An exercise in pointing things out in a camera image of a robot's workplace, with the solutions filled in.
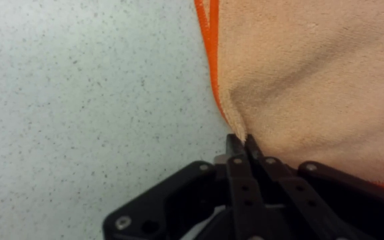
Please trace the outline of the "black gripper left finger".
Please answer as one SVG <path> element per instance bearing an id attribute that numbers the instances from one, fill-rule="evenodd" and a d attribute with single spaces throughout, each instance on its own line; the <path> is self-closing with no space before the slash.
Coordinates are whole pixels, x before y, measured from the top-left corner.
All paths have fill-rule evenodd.
<path id="1" fill-rule="evenodd" d="M 221 162 L 193 161 L 109 213 L 104 240 L 264 240 L 264 206 L 245 146 L 229 134 Z"/>

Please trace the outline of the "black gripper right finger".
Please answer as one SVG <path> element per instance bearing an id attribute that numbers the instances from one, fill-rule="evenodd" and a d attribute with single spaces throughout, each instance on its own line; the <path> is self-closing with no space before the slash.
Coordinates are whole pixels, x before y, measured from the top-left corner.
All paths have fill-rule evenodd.
<path id="1" fill-rule="evenodd" d="M 248 135 L 245 149 L 259 173 L 291 202 L 315 240 L 384 240 L 384 186 L 317 161 L 296 170 L 264 155 Z"/>

